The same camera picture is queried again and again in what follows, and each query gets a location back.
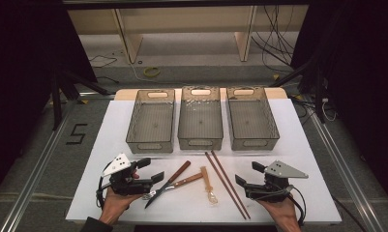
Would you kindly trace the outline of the black metal stand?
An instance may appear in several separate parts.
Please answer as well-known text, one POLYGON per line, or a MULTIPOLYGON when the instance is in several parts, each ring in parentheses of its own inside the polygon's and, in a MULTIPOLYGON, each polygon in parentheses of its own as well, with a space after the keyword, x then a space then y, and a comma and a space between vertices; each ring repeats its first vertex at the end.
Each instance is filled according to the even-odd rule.
POLYGON ((271 84, 271 87, 283 86, 288 81, 298 76, 301 76, 301 80, 298 84, 299 93, 308 94, 310 92, 314 92, 314 113, 320 122, 324 123, 325 113, 322 110, 324 77, 322 76, 319 65, 316 61, 308 61, 290 74, 278 81, 275 81, 271 84))

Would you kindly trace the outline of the black curtain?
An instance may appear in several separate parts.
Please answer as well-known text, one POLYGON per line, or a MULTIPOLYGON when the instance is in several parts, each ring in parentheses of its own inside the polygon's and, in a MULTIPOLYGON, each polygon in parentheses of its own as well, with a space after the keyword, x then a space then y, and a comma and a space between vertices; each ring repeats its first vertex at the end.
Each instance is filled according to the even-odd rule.
POLYGON ((63 0, 0 0, 0 185, 51 93, 54 68, 94 82, 63 0))
POLYGON ((356 0, 319 63, 360 154, 388 195, 388 0, 356 0))

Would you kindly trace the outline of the aluminium floor rail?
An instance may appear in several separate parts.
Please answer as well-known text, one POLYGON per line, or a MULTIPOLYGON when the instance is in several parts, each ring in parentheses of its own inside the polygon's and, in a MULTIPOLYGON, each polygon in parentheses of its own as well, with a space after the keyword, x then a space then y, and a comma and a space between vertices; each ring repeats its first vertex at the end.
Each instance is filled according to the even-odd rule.
POLYGON ((381 225, 370 200, 359 186, 353 172, 349 169, 343 158, 343 154, 337 146, 330 131, 328 131, 326 125, 318 118, 318 114, 321 110, 317 106, 315 108, 309 107, 308 112, 312 114, 311 119, 313 124, 318 131, 330 158, 335 164, 336 169, 338 170, 339 175, 341 176, 343 183, 364 222, 366 230, 368 232, 384 232, 383 226, 381 225))
POLYGON ((28 179, 24 182, 22 189, 19 192, 0 192, 0 201, 12 204, 11 209, 2 222, 0 232, 15 232, 18 228, 75 106, 76 101, 67 101, 65 104, 59 125, 51 131, 50 136, 47 138, 45 146, 42 148, 39 157, 36 159, 34 167, 30 170, 28 179))

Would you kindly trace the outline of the person's left hand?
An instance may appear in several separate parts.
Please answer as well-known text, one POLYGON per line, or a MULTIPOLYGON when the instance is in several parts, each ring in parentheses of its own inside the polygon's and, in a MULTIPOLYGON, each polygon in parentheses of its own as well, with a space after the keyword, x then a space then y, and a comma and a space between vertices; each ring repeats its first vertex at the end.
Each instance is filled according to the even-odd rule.
POLYGON ((109 187, 106 191, 105 202, 99 221, 107 225, 115 224, 131 204, 140 197, 141 194, 126 196, 116 194, 112 187, 109 187))

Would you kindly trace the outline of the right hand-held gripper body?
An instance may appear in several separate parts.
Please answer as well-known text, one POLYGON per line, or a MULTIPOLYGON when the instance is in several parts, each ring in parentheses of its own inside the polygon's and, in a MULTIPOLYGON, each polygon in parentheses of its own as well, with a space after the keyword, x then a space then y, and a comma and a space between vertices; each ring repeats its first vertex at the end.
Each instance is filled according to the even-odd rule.
POLYGON ((293 189, 289 178, 308 179, 309 175, 280 161, 275 160, 265 166, 264 184, 248 184, 244 186, 245 194, 252 200, 261 200, 270 203, 283 202, 293 189))

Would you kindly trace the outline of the brown wooden chopstick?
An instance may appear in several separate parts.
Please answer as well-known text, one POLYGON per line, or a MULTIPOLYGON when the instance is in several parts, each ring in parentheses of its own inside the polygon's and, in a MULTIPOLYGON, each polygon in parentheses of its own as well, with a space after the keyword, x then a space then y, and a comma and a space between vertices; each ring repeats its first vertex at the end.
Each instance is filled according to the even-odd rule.
POLYGON ((218 165, 220 171, 224 175, 224 182, 226 183, 226 188, 227 188, 232 200, 234 201, 235 205, 238 207, 238 209, 241 212, 241 214, 243 215, 244 219, 250 219, 251 216, 250 216, 248 210, 246 209, 243 201, 239 197, 239 195, 238 195, 235 187, 233 186, 231 180, 229 179, 226 171, 224 170, 224 166, 222 165, 222 163, 220 162, 218 156, 216 155, 216 153, 214 151, 212 151, 211 154, 212 154, 212 157, 215 160, 216 164, 218 165))
POLYGON ((205 153, 205 157, 206 157, 206 158, 208 159, 208 161, 210 162, 210 164, 211 164, 211 166, 213 167, 215 173, 217 174, 217 176, 219 177, 220 181, 222 182, 222 184, 223 184, 223 186, 224 186, 224 188, 225 188, 227 194, 229 195, 230 199, 232 200, 232 198, 231 198, 231 196, 230 196, 230 194, 229 194, 229 192, 228 192, 228 190, 227 190, 227 188, 226 188, 226 183, 224 182, 224 175, 223 175, 223 173, 220 171, 220 169, 219 169, 218 165, 216 164, 215 160, 213 159, 211 152, 210 152, 210 153, 206 152, 206 153, 205 153))

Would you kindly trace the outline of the knife with wooden handle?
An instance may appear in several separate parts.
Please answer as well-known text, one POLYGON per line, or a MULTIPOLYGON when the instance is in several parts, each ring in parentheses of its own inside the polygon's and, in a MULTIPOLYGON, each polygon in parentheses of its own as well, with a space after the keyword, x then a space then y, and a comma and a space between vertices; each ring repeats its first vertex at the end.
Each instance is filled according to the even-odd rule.
POLYGON ((173 181, 177 177, 179 177, 189 166, 191 165, 191 162, 189 160, 186 160, 179 169, 166 181, 166 183, 159 189, 156 190, 156 193, 154 196, 152 196, 148 202, 146 203, 144 209, 147 209, 163 192, 164 190, 169 187, 173 181))

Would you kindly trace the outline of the person's right hand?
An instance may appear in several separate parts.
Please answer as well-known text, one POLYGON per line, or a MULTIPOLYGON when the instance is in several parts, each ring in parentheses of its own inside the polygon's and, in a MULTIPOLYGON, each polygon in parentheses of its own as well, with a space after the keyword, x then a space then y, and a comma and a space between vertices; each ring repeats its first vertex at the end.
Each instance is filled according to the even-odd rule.
POLYGON ((258 203, 265 208, 273 221, 275 221, 280 228, 296 225, 300 227, 296 218, 294 203, 290 199, 278 203, 258 200, 258 203))

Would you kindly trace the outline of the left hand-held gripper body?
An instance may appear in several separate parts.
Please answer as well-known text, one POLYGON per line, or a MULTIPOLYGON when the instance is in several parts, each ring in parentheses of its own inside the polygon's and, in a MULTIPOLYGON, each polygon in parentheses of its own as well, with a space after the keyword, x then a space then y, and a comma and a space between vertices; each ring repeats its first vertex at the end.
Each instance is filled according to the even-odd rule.
POLYGON ((124 153, 119 154, 110 162, 102 173, 102 178, 109 177, 107 187, 112 187, 116 194, 134 195, 149 193, 153 183, 151 179, 136 179, 137 161, 129 161, 124 153))

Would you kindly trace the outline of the light wooden desk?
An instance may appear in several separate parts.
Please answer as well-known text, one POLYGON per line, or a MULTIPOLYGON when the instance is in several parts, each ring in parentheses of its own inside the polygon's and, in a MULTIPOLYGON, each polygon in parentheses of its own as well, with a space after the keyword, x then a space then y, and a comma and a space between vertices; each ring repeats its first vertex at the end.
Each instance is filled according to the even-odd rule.
POLYGON ((70 10, 79 35, 117 35, 128 62, 136 59, 145 34, 232 32, 239 59, 248 60, 251 33, 269 31, 277 22, 281 32, 301 29, 306 5, 182 7, 147 9, 70 10))

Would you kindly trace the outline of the black tripod stand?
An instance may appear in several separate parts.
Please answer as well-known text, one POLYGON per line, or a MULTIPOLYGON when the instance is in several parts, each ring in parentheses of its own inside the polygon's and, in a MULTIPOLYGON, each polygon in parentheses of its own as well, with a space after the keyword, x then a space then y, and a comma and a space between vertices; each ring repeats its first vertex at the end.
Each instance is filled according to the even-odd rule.
POLYGON ((53 128, 55 130, 60 126, 63 119, 60 93, 63 93, 69 101, 76 101, 79 98, 79 92, 75 87, 76 83, 82 84, 83 86, 94 90, 103 96, 114 95, 114 92, 108 91, 73 72, 66 70, 55 72, 51 78, 51 97, 54 113, 53 128))

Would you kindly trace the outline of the grey translucent plastic bin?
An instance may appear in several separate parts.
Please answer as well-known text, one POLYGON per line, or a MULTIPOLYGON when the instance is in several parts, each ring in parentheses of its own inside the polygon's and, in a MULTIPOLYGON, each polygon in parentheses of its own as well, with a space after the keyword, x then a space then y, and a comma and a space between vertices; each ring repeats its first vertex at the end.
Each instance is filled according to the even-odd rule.
POLYGON ((134 154, 173 152, 175 91, 138 90, 126 142, 134 154))
POLYGON ((281 137, 262 86, 227 88, 226 113, 233 151, 271 151, 281 137))
POLYGON ((224 127, 219 87, 182 88, 178 140, 181 150, 220 150, 224 127))

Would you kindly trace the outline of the white table sheet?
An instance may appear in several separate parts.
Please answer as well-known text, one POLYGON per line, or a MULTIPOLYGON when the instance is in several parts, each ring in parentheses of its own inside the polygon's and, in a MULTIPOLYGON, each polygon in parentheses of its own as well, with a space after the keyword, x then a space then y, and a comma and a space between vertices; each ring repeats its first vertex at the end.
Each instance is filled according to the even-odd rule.
MULTIPOLYGON (((236 176, 240 176, 249 183, 261 185, 264 175, 253 170, 252 163, 257 161, 269 165, 280 160, 308 175, 306 179, 289 181, 295 186, 292 191, 294 199, 307 207, 305 222, 341 222, 340 214, 330 196, 292 102, 276 99, 270 101, 270 106, 280 132, 279 141, 271 151, 234 152, 226 134, 223 147, 216 155, 228 178, 233 181, 236 176)), ((97 207, 96 190, 105 166, 121 153, 126 154, 130 160, 139 158, 131 153, 125 142, 133 107, 132 101, 109 103, 66 215, 67 220, 81 223, 89 217, 98 217, 101 209, 97 207)), ((154 155, 151 164, 140 169, 138 173, 141 178, 148 179, 163 172, 168 179, 187 160, 191 165, 181 177, 187 178, 198 173, 200 167, 206 167, 213 192, 218 198, 216 205, 208 201, 204 182, 197 180, 163 193, 151 205, 147 205, 144 200, 136 200, 120 220, 129 224, 268 224, 272 221, 266 210, 247 198, 244 190, 236 186, 235 189, 251 216, 249 219, 243 218, 202 151, 181 151, 179 145, 175 144, 171 154, 154 155)))

